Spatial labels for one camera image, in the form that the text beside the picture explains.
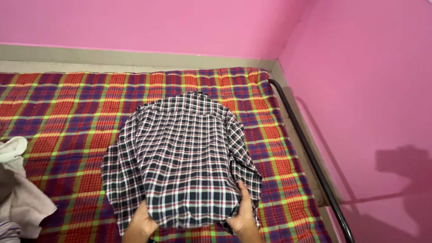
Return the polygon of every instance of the right hand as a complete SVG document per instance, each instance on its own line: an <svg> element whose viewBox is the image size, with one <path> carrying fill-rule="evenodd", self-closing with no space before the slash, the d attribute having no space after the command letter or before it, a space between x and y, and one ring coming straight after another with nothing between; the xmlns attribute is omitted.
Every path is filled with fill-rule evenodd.
<svg viewBox="0 0 432 243"><path fill-rule="evenodd" d="M241 191L240 210L235 217L227 218L226 222L236 234L247 232L253 228L257 231L254 216L252 215L252 201L248 189L241 180L238 181L237 184Z"/></svg>

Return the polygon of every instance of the plaid shirt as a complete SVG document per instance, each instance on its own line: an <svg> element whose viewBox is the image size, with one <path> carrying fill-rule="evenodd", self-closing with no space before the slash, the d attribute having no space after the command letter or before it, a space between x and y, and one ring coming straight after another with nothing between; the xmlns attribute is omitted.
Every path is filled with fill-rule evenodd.
<svg viewBox="0 0 432 243"><path fill-rule="evenodd" d="M146 199L161 227L196 228L238 212L242 180L257 208L262 177L245 146L243 125L226 107L200 92L137 108L102 162L102 182L123 235Z"/></svg>

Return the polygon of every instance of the hand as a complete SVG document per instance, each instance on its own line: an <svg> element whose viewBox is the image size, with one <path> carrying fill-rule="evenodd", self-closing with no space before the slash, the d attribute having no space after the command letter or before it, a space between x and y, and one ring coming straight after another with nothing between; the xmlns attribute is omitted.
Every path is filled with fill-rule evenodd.
<svg viewBox="0 0 432 243"><path fill-rule="evenodd" d="M150 235L158 228L147 212L146 201L142 201L123 236L124 243L147 242Z"/></svg>
<svg viewBox="0 0 432 243"><path fill-rule="evenodd" d="M240 209L235 217L227 218L226 222L237 235L253 229L258 231L252 215L252 202L248 189L242 181L238 182L238 188L241 191Z"/></svg>

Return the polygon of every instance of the metal bed frame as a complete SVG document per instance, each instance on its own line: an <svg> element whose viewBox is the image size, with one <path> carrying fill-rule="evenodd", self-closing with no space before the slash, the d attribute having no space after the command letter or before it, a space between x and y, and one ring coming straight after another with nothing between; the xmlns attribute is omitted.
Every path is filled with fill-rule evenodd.
<svg viewBox="0 0 432 243"><path fill-rule="evenodd" d="M282 88L280 87L279 83L276 80L273 79L269 79L269 83L273 84L277 90L277 92L279 93L279 96L282 100L283 106L285 107L286 111L288 112L288 116L291 119L292 125L294 126L294 129L297 133L297 135L299 136L300 142L302 143L303 148L305 149L306 155L309 158L309 161L311 162L312 168L314 169L317 177L318 177L318 181L320 182L325 195L329 201L329 204L331 206L331 208L333 209L333 212L336 216L337 221L339 222L340 228L343 231L343 235L345 236L345 240L347 243L354 243L354 237L353 234L351 232L351 230L349 229L348 223L345 220L345 217L343 216L343 213L336 201L336 198L334 197L333 192L331 191L331 188L327 182L327 180L325 179L325 176L321 170L320 165L317 162L317 159L314 155L314 153L312 152L311 146L308 143L308 140L305 137L305 134L303 133L302 128L300 127L300 124L297 120L297 118L294 115L294 112L291 109L291 106L288 103L288 100L286 99L286 96L282 90Z"/></svg>

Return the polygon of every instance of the mattress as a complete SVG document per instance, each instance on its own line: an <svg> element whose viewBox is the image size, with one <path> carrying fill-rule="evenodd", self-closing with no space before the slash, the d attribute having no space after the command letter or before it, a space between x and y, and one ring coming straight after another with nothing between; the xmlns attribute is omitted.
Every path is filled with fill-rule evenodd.
<svg viewBox="0 0 432 243"><path fill-rule="evenodd" d="M27 177L57 205L36 242L120 242L101 181L102 157L139 105L201 91L245 127L263 176L258 210L267 242L330 242L280 115L267 71L0 73L0 139L23 136ZM238 242L221 227L162 229L166 242Z"/></svg>

